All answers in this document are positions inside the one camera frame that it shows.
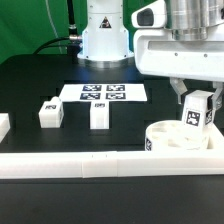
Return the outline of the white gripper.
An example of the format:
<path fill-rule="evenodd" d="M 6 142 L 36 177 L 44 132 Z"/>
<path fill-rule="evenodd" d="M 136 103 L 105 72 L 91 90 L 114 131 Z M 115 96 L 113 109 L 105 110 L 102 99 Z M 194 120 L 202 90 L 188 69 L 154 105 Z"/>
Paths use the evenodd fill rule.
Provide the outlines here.
<path fill-rule="evenodd" d="M 137 69 L 175 77 L 179 104 L 184 80 L 224 82 L 224 0 L 155 0 L 131 17 Z"/>

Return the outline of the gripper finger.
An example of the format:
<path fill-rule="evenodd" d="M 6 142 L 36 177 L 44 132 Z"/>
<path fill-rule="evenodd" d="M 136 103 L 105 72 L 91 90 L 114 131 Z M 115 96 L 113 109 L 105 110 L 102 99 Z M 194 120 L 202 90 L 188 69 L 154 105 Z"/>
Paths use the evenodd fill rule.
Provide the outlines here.
<path fill-rule="evenodd" d="M 224 82 L 214 82 L 215 92 L 212 96 L 213 109 L 219 110 L 222 107 L 222 96 L 224 95 Z"/>

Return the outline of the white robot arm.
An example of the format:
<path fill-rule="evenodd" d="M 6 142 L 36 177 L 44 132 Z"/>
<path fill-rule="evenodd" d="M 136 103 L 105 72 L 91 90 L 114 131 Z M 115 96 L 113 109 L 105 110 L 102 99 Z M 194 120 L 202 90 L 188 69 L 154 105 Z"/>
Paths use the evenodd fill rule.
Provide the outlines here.
<path fill-rule="evenodd" d="M 97 67 L 134 59 L 144 75 L 170 79 L 178 95 L 186 79 L 211 81 L 212 106 L 224 95 L 224 0 L 154 0 L 123 25 L 123 0 L 87 0 L 79 60 Z"/>

